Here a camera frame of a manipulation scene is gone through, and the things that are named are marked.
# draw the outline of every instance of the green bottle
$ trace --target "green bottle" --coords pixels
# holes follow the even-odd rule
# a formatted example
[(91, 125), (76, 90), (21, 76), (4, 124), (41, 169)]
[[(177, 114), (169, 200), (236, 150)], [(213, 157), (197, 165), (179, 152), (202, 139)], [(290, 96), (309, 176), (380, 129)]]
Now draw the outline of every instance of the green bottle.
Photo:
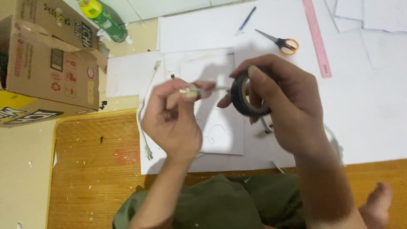
[(77, 0), (83, 14), (102, 28), (109, 37), (117, 43), (126, 40), (127, 30), (119, 26), (111, 16), (102, 10), (102, 6), (96, 0)]

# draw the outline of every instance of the wooden mat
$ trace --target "wooden mat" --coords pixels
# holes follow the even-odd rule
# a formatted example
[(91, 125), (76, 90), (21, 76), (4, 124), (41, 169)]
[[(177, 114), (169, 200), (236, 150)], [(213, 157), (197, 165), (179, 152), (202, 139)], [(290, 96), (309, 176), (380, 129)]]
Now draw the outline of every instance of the wooden mat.
[[(136, 111), (70, 117), (55, 127), (57, 163), (51, 171), (47, 228), (112, 228), (112, 219), (134, 191), (148, 189), (155, 175), (140, 174)], [(227, 176), (277, 173), (277, 170), (222, 172)], [(392, 229), (407, 228), (407, 160), (351, 165), (346, 168), (357, 204), (365, 202), (377, 181), (394, 188)], [(186, 184), (218, 173), (190, 173)]]

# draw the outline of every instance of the bare foot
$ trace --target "bare foot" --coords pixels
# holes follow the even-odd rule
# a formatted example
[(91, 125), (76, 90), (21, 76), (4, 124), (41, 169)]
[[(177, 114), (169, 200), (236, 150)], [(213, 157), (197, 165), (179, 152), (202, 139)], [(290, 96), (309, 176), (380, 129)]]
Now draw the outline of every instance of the bare foot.
[(369, 194), (366, 204), (359, 208), (368, 229), (384, 229), (389, 220), (389, 208), (392, 203), (393, 189), (386, 183), (377, 183)]

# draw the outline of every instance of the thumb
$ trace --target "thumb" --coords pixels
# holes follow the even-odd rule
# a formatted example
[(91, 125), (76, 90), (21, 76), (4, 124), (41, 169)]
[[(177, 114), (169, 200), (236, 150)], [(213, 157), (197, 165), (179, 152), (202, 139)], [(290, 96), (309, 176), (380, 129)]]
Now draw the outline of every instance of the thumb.
[(198, 92), (189, 91), (181, 93), (178, 98), (178, 117), (179, 119), (195, 119), (194, 104), (198, 97)]
[(285, 96), (278, 84), (256, 66), (248, 69), (250, 86), (275, 112), (289, 112), (295, 108), (294, 104)]

